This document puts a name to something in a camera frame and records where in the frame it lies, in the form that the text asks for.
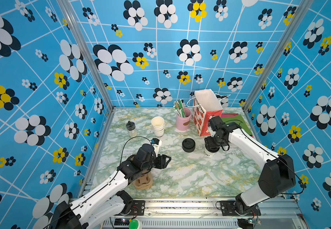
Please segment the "white paper coffee cup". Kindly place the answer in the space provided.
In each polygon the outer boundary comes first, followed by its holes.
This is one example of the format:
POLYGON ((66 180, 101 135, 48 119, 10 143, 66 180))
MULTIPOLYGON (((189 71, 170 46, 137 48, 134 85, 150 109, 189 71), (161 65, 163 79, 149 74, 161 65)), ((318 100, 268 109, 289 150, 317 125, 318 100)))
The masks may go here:
POLYGON ((214 152, 214 151, 208 151, 207 149, 205 149, 204 153, 208 157, 213 157, 214 155, 216 155, 218 153, 218 151, 214 152))

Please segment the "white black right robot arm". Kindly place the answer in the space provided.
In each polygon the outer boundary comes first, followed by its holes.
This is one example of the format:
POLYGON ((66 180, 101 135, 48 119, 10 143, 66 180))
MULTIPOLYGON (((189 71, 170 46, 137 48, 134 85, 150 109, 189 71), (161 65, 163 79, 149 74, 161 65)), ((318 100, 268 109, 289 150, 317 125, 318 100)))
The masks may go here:
POLYGON ((230 144, 241 149, 261 168, 258 182, 253 187, 236 196, 234 208, 239 215, 246 215, 250 210, 265 200, 274 198, 296 185, 298 177, 294 170, 293 159, 288 155, 266 148, 248 135, 235 122, 226 124, 221 117, 214 116, 208 121, 210 136, 205 138, 207 152, 226 151, 230 144))

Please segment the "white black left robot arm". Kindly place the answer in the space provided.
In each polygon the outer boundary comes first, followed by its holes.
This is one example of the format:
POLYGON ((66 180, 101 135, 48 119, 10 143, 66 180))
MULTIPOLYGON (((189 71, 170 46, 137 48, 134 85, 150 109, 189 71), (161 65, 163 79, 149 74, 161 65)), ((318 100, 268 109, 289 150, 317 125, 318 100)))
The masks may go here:
POLYGON ((145 171, 165 169, 172 159, 158 151, 158 145, 143 144, 95 189, 69 204, 60 203, 45 228, 93 229, 114 215, 130 211, 133 199, 124 189, 145 171))

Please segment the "brown pulp cup carrier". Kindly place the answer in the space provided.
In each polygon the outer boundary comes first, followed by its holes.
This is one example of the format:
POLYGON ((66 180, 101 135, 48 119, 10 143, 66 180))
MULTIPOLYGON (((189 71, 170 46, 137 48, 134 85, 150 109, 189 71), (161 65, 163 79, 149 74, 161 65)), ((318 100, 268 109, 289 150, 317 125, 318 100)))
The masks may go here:
POLYGON ((137 190, 147 190, 153 186, 154 180, 151 171, 144 171, 132 184, 137 190))

